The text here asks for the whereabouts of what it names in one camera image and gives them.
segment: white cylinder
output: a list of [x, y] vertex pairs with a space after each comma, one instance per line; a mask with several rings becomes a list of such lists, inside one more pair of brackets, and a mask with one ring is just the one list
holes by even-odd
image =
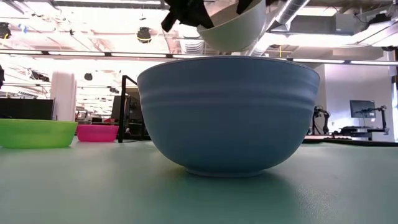
[[53, 72], [50, 97], [54, 100], [54, 120], [75, 121], [76, 90], [77, 82], [73, 72]]

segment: table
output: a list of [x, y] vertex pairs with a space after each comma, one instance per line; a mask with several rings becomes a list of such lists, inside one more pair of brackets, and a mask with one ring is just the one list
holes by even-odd
[[303, 145], [248, 179], [188, 174], [151, 142], [0, 149], [1, 224], [397, 223], [398, 149]]

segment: pink bowl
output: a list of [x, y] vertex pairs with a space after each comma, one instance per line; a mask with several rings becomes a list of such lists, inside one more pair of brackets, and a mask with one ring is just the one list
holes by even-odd
[[119, 126], [79, 124], [77, 138], [82, 142], [113, 142]]

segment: lime green bowl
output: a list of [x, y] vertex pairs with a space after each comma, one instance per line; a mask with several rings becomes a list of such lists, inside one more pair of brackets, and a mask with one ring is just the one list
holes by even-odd
[[68, 147], [77, 123], [31, 119], [0, 119], [0, 146], [9, 149]]

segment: large blue bowl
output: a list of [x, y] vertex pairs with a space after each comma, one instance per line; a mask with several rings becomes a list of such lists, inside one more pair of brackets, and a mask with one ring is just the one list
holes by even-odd
[[260, 57], [176, 60], [138, 77], [154, 144], [188, 172], [258, 175], [289, 158], [310, 126], [319, 75]]

